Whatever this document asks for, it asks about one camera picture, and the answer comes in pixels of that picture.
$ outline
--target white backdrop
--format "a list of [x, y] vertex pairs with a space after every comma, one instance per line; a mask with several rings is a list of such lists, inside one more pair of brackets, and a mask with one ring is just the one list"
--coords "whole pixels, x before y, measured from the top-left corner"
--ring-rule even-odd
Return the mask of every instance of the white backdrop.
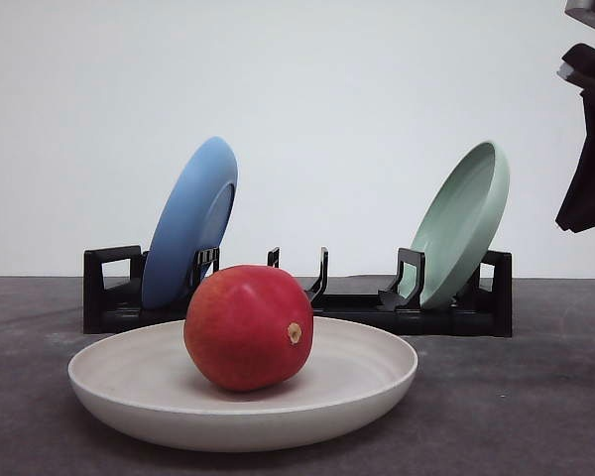
[[595, 31], [562, 0], [0, 0], [0, 275], [76, 276], [149, 247], [180, 170], [239, 161], [223, 266], [392, 273], [458, 160], [512, 167], [493, 243], [520, 277], [595, 278], [595, 229], [555, 215], [584, 141], [555, 72]]

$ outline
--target plate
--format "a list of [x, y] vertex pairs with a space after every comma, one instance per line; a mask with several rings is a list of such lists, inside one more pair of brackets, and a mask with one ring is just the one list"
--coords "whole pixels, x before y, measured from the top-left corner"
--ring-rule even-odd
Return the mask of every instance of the plate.
[[238, 166], [219, 137], [207, 140], [178, 177], [150, 245], [143, 273], [144, 308], [186, 293], [194, 253], [220, 245], [236, 193]]
[[232, 393], [207, 381], [182, 339], [183, 321], [124, 332], [77, 353], [68, 374], [104, 423], [174, 448], [242, 452], [289, 448], [355, 430], [406, 393], [417, 354], [402, 338], [316, 317], [301, 370], [266, 389]]
[[[493, 142], [476, 146], [452, 171], [411, 245], [413, 250], [425, 252], [421, 307], [451, 304], [489, 249], [508, 193], [509, 165]], [[415, 268], [406, 265], [399, 294], [407, 297], [415, 279]]]

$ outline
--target black dish rack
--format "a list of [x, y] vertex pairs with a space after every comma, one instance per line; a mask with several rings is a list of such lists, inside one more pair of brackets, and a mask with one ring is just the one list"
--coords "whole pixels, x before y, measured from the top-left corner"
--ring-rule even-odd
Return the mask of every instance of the black dish rack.
[[[195, 253], [189, 269], [186, 292], [177, 301], [158, 309], [141, 306], [141, 285], [148, 251], [140, 246], [125, 246], [84, 252], [83, 331], [115, 333], [185, 318], [189, 300], [202, 280], [203, 270], [219, 269], [220, 249], [209, 248]], [[104, 263], [130, 260], [130, 277], [120, 285], [104, 286]], [[414, 290], [408, 297], [397, 292], [404, 276], [404, 264], [416, 269]], [[480, 265], [465, 286], [442, 310], [420, 307], [425, 276], [425, 255], [400, 248], [397, 273], [384, 288], [369, 294], [331, 293], [328, 286], [328, 250], [321, 248], [319, 274], [304, 288], [314, 315], [360, 322], [398, 335], [490, 335], [512, 336], [512, 255], [488, 251], [482, 264], [491, 265], [494, 275], [491, 289], [480, 283]], [[280, 265], [280, 249], [268, 253], [267, 265]]]

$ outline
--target gray table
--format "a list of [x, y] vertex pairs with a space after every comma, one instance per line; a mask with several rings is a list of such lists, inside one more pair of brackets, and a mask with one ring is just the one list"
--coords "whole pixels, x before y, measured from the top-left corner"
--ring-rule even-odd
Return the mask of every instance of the gray table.
[[80, 332], [81, 279], [0, 278], [0, 475], [595, 475], [595, 281], [516, 280], [514, 293], [514, 338], [409, 338], [416, 380], [374, 423], [211, 454], [135, 440], [78, 402], [66, 364], [104, 337]]

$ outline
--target mint green plate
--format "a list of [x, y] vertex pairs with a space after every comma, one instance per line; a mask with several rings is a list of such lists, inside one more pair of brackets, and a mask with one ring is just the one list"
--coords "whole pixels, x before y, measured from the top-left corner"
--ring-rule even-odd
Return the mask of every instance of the mint green plate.
[[[411, 248], [425, 252], [423, 308], [445, 307], [467, 283], [487, 252], [509, 193], [509, 165], [493, 142], [472, 149], [429, 206]], [[399, 294], [415, 287], [416, 269], [405, 265]]]

